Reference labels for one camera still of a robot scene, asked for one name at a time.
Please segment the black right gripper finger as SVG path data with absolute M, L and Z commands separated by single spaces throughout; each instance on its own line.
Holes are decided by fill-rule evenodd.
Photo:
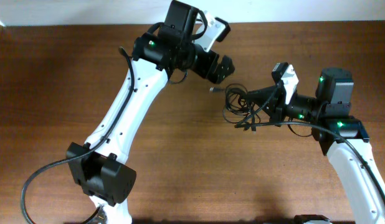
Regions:
M 260 111 L 264 111 L 270 118 L 275 114 L 275 97 L 274 96 L 247 96 L 247 103 L 249 105 L 249 115 L 247 120 L 254 119 Z
M 259 90 L 252 90 L 247 93 L 248 98 L 273 98 L 281 89 L 280 85 L 268 86 Z

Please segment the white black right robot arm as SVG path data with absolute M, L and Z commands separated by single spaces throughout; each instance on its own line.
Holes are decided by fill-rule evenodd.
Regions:
M 354 81 L 342 68 L 324 68 L 314 97 L 300 95 L 296 84 L 277 84 L 248 92 L 270 119 L 269 126 L 299 125 L 311 136 L 336 171 L 356 223 L 385 223 L 385 183 L 374 161 L 364 124 L 350 115 Z

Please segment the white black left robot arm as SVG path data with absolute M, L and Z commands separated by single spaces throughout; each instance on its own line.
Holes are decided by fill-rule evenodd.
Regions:
M 88 223 L 131 223 L 127 198 L 136 172 L 126 162 L 142 120 L 175 70 L 213 84 L 234 72 L 231 58 L 212 50 L 230 29 L 208 12 L 172 1 L 166 19 L 135 40 L 126 55 L 125 81 L 107 114 L 83 144 L 72 143 L 65 154 L 74 182 L 95 204 Z

